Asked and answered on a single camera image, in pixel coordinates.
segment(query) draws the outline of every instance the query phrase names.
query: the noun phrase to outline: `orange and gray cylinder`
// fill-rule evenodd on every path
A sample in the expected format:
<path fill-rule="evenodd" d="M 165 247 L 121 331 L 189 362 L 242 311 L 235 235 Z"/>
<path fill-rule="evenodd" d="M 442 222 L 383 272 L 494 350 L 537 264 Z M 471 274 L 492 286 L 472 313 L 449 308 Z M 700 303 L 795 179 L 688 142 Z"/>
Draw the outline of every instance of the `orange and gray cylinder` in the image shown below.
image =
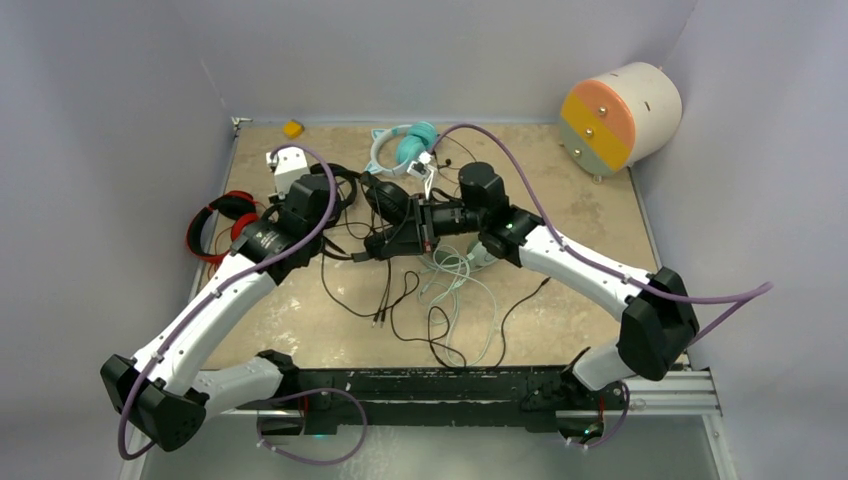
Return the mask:
<path fill-rule="evenodd" d="M 608 176 L 665 145 L 682 113 L 680 93 L 661 70 L 631 63 L 575 85 L 559 125 L 569 156 Z"/>

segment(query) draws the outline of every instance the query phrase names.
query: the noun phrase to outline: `white cable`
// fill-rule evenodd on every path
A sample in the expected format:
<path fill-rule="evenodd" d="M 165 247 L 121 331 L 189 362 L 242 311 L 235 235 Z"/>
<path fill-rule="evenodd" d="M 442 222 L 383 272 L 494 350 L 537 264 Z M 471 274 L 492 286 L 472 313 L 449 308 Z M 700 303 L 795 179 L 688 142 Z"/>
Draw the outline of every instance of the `white cable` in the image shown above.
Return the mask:
<path fill-rule="evenodd" d="M 447 257 L 443 258 L 441 261 L 436 262 L 435 261 L 436 252 L 444 251 L 444 250 L 450 250 L 453 253 L 451 253 Z M 483 287 L 483 289 L 486 290 L 486 293 L 488 293 L 489 297 L 491 297 L 491 299 L 492 299 L 492 325 L 489 328 L 488 335 L 486 336 L 486 344 L 483 346 L 483 349 L 480 351 L 480 355 L 478 355 L 477 358 L 474 361 L 471 361 L 471 362 L 468 362 L 467 364 L 465 364 L 466 366 L 469 366 L 469 367 L 476 365 L 477 363 L 480 362 L 480 360 L 483 359 L 484 356 L 486 356 L 486 352 L 489 351 L 489 346 L 492 343 L 492 336 L 494 335 L 495 329 L 497 328 L 498 302 L 495 299 L 495 294 L 492 293 L 492 290 L 490 290 L 489 287 L 486 286 L 486 284 L 477 280 L 476 278 L 471 277 L 472 273 L 479 272 L 480 270 L 482 270 L 482 268 L 472 270 L 471 264 L 468 262 L 468 259 L 464 255 L 460 254 L 459 251 L 457 249 L 455 249 L 454 247 L 452 247 L 450 245 L 439 245 L 433 251 L 432 255 L 433 255 L 432 260 L 427 258 L 427 257 L 423 257 L 423 256 L 418 257 L 418 259 L 421 261 L 421 263 L 423 263 L 424 265 L 427 266 L 427 269 L 421 271 L 420 273 L 423 274 L 423 273 L 426 273 L 428 271 L 432 271 L 433 276 L 430 278 L 430 280 L 428 282 L 424 283 L 422 285 L 422 287 L 418 290 L 417 297 L 418 297 L 419 303 L 421 303 L 422 305 L 426 305 L 428 315 L 430 313 L 430 310 L 434 306 L 440 304 L 448 296 L 450 296 L 451 299 L 453 300 L 453 311 L 448 316 L 448 318 L 450 319 L 450 328 L 448 329 L 447 338 L 445 338 L 445 342 L 444 342 L 444 345 L 446 347 L 450 347 L 451 339 L 453 338 L 453 332 L 454 332 L 454 330 L 456 330 L 456 326 L 457 326 L 457 323 L 458 323 L 458 320 L 459 320 L 459 310 L 460 310 L 460 308 L 459 308 L 460 307 L 459 288 L 462 287 L 462 285 L 465 284 L 466 280 L 471 280 L 472 282 Z M 452 278 L 451 282 L 449 284 L 444 284 L 442 282 L 436 281 L 436 278 L 438 277 L 439 273 L 446 273 L 448 275 L 452 275 L 453 278 Z M 429 290 L 429 288 L 434 286 L 434 285 L 444 288 L 445 291 L 440 293 L 436 297 L 434 297 L 429 302 L 425 302 L 424 299 L 421 298 L 421 295 L 426 293 L 427 290 Z M 432 321 L 433 325 L 442 325 L 444 323 L 445 323 L 444 321 L 442 321 L 442 322 Z M 451 350 L 446 348 L 445 349 L 445 356 L 447 357 L 448 362 L 450 362 L 452 365 L 454 365 L 456 367 L 462 367 L 463 364 L 461 362 L 457 362 L 456 360 L 454 360 L 452 355 L 454 355 L 454 353 Z"/>

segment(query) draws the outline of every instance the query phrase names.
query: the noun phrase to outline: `white wall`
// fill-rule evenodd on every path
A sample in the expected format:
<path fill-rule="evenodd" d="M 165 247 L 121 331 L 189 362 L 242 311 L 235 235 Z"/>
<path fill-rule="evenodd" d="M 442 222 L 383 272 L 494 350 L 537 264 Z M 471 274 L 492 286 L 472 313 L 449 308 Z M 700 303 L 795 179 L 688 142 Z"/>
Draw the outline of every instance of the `white wall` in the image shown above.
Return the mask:
<path fill-rule="evenodd" d="M 696 0 L 175 0 L 236 114 L 545 120 L 571 86 L 662 62 Z"/>
<path fill-rule="evenodd" d="M 228 117 L 166 0 L 0 4 L 3 478 L 115 478 L 99 378 L 185 304 Z"/>
<path fill-rule="evenodd" d="M 680 130 L 638 164 L 690 292 L 776 284 L 692 349 L 744 479 L 848 472 L 847 26 L 839 0 L 701 0 L 665 64 Z"/>

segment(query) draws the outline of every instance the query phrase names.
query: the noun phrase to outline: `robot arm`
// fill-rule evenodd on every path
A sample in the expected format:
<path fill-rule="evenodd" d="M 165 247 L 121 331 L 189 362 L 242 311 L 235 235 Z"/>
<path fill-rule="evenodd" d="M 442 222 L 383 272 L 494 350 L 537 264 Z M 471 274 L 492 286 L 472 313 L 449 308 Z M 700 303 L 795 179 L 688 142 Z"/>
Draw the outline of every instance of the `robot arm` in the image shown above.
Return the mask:
<path fill-rule="evenodd" d="M 597 391 L 634 375 L 655 381 L 665 377 L 698 333 L 691 305 L 657 297 L 562 251 L 541 218 L 509 204 L 503 180 L 490 165 L 465 165 L 459 183 L 461 200 L 439 204 L 411 195 L 409 214 L 402 222 L 395 220 L 388 232 L 366 239 L 367 256 L 421 255 L 435 249 L 441 236 L 476 232 L 489 254 L 560 281 L 621 323 L 618 339 L 589 350 L 572 366 L 569 375 L 576 383 Z M 683 280 L 668 268 L 652 274 L 557 233 L 590 261 L 667 293 L 687 294 Z"/>
<path fill-rule="evenodd" d="M 242 365 L 200 371 L 241 317 L 292 270 L 307 266 L 320 249 L 321 236 L 313 238 L 309 232 L 328 218 L 334 187 L 326 176 L 303 175 L 302 150 L 287 148 L 278 156 L 293 160 L 277 168 L 279 178 L 299 175 L 285 182 L 285 195 L 278 190 L 278 203 L 244 227 L 215 276 L 161 334 L 131 359 L 113 355 L 100 370 L 115 410 L 165 451 L 185 444 L 205 418 L 273 397 L 293 368 L 285 355 L 260 352 Z M 277 220 L 271 219 L 273 213 Z M 293 248 L 306 238 L 312 240 Z M 293 253 L 286 258 L 273 260 L 289 250 Z M 230 280 L 250 269 L 255 271 Z"/>

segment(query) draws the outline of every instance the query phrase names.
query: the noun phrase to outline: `headphone ear cup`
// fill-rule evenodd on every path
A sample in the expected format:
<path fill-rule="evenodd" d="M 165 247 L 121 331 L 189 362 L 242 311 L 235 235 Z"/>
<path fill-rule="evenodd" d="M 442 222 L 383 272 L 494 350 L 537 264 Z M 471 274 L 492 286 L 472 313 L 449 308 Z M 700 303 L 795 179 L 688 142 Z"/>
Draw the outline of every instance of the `headphone ear cup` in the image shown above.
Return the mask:
<path fill-rule="evenodd" d="M 383 220 L 399 225 L 406 218 L 409 194 L 392 182 L 379 182 L 365 192 L 365 201 Z"/>
<path fill-rule="evenodd" d="M 253 203 L 253 197 L 250 197 L 251 200 L 248 200 L 241 195 L 242 193 L 244 192 L 226 193 L 213 200 L 209 206 L 218 210 L 221 215 L 229 218 L 230 220 L 238 220 L 248 213 L 256 213 L 256 204 Z"/>
<path fill-rule="evenodd" d="M 236 223 L 233 224 L 233 228 L 230 230 L 230 240 L 236 241 L 236 239 L 241 235 L 241 231 L 244 230 L 244 227 L 250 225 L 253 222 L 259 220 L 259 215 L 255 213 L 248 213 L 247 215 L 242 215 Z"/>

